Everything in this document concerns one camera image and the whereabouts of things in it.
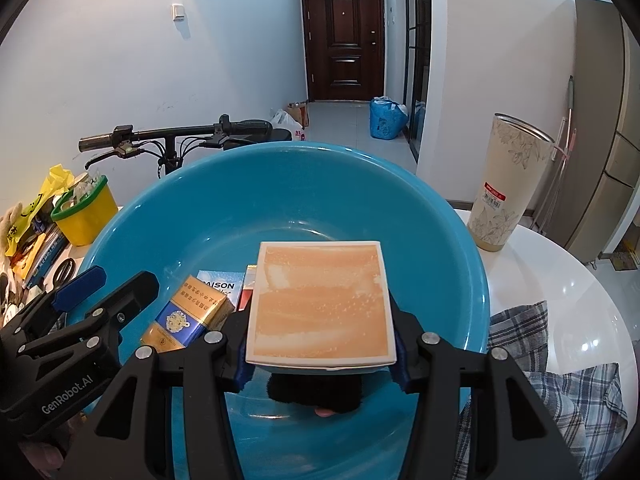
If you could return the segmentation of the person left hand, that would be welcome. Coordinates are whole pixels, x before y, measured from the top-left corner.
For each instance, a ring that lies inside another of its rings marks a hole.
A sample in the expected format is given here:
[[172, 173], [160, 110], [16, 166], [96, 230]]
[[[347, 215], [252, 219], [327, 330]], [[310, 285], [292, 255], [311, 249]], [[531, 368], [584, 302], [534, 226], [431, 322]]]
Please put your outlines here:
[[43, 479], [56, 479], [87, 416], [80, 412], [63, 425], [46, 432], [42, 442], [20, 442], [18, 447]]

